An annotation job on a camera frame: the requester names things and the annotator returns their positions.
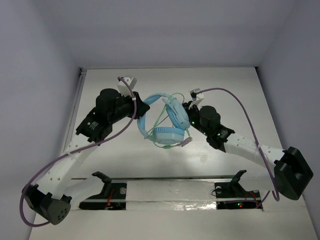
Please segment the light blue headphones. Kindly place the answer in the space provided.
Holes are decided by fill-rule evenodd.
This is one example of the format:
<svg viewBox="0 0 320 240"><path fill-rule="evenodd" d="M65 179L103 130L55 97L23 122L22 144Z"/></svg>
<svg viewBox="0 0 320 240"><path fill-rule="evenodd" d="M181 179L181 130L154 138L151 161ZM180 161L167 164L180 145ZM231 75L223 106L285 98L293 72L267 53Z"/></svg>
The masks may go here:
<svg viewBox="0 0 320 240"><path fill-rule="evenodd" d="M148 96L144 102L149 106L158 100L164 102L157 120L150 130L146 130L146 114L137 120L137 127L144 139L162 149L184 147L191 143L193 138L189 132L190 122L183 107L183 101L178 101L176 96L181 93L168 94L164 92Z"/></svg>

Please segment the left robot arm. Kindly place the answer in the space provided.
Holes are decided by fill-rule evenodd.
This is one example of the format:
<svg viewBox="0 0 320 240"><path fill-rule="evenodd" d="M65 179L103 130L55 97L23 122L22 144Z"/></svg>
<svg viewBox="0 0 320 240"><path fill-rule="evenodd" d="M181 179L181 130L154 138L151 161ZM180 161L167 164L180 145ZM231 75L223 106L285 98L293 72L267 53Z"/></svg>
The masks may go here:
<svg viewBox="0 0 320 240"><path fill-rule="evenodd" d="M62 155L38 170L23 187L19 200L22 221L33 228L58 225L84 200L109 197L112 179L100 171L76 184L70 182L100 145L117 138L149 109L136 91L103 89Z"/></svg>

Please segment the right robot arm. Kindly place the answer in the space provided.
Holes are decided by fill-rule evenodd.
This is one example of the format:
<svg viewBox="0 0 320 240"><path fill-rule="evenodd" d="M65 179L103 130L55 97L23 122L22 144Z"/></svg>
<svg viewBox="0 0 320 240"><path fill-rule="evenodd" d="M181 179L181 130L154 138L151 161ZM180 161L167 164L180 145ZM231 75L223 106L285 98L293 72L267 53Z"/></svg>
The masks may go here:
<svg viewBox="0 0 320 240"><path fill-rule="evenodd" d="M240 156L274 172L276 189L290 200L298 200L314 174L300 150L277 149L260 145L221 124L221 116L212 106L198 108L183 103L190 125L206 135L207 143L224 153Z"/></svg>

